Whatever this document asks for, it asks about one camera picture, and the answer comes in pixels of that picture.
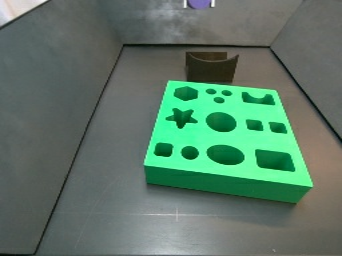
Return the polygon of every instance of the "metal surface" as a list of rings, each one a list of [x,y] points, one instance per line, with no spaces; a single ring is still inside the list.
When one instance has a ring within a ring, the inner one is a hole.
[[[270,46],[302,0],[222,0],[183,8],[181,0],[101,0],[127,44]]]
[[[185,51],[239,54],[235,84],[278,90],[315,184],[299,204],[145,184],[156,112],[167,80],[185,80]],[[125,47],[37,254],[342,254],[340,157],[268,49]]]
[[[342,1],[307,0],[272,50],[342,138]]]
[[[33,253],[121,44],[95,1],[0,30],[0,253]]]

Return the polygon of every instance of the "gray floor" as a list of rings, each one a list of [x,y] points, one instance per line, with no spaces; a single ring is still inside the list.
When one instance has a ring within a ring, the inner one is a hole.
[[[240,54],[234,84],[276,89],[314,189],[296,204],[147,185],[143,159],[187,50]],[[38,254],[342,254],[342,146],[263,48],[125,47]]]

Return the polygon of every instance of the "small circular hole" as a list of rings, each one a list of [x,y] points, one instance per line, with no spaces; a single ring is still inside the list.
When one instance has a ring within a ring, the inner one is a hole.
[[[215,101],[216,103],[223,103],[223,102],[224,102],[224,99],[220,98],[220,97],[216,97],[216,98],[214,99],[214,101]]]
[[[216,93],[216,91],[214,90],[214,89],[207,89],[207,91],[205,91],[208,94],[215,94]]]
[[[184,147],[181,149],[181,156],[187,159],[187,160],[193,160],[199,155],[197,149],[195,147]]]
[[[222,91],[222,94],[223,94],[224,96],[231,96],[231,91],[224,90],[224,91]]]

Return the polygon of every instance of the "square hole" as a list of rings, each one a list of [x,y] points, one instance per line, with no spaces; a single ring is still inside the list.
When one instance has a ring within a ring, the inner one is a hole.
[[[283,123],[270,122],[271,131],[275,133],[287,133],[286,126]]]
[[[256,163],[260,168],[294,172],[291,155],[283,152],[255,150]]]
[[[258,120],[246,120],[247,128],[254,131],[263,131],[262,122]]]
[[[157,143],[155,145],[155,155],[169,157],[172,155],[173,146],[168,143]]]

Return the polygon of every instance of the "hexagonal hole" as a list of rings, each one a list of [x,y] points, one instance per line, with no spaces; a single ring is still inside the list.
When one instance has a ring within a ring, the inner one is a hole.
[[[185,86],[175,89],[173,96],[183,101],[193,100],[197,98],[197,90]]]

